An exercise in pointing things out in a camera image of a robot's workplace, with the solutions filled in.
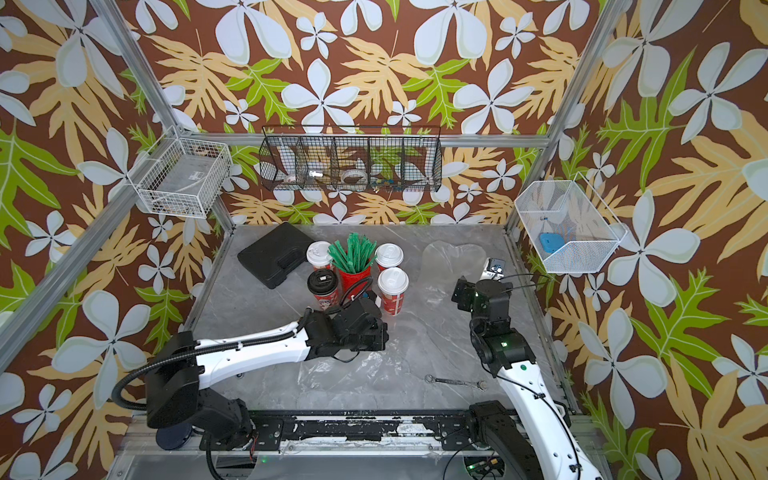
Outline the red cup white lid front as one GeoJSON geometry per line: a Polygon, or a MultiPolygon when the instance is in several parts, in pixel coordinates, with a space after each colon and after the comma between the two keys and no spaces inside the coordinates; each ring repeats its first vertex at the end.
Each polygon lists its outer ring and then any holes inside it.
{"type": "Polygon", "coordinates": [[[403,309],[405,292],[409,287],[407,273],[399,267],[382,271],[377,280],[381,295],[380,308],[392,316],[399,315],[403,309]]]}

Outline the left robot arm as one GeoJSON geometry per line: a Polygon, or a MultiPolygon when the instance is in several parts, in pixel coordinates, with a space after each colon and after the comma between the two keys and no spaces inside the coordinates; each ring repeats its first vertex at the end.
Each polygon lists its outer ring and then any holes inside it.
{"type": "Polygon", "coordinates": [[[364,297],[326,311],[308,308],[295,322],[240,337],[197,340],[182,332],[153,361],[119,380],[111,399],[144,412],[153,429],[189,424],[208,445],[239,449],[254,434],[249,410],[214,385],[274,365],[332,358],[342,350],[380,352],[388,339],[379,307],[364,297]]]}

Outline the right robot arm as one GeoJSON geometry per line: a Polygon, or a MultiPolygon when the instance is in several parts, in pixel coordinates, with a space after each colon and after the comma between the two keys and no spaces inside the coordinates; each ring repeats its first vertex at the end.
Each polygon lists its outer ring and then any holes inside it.
{"type": "Polygon", "coordinates": [[[470,314],[471,344],[481,366],[513,405],[498,401],[469,407],[469,438],[503,462],[504,479],[600,479],[601,472],[570,430],[524,336],[511,326],[510,295],[499,280],[457,280],[451,300],[470,314]]]}

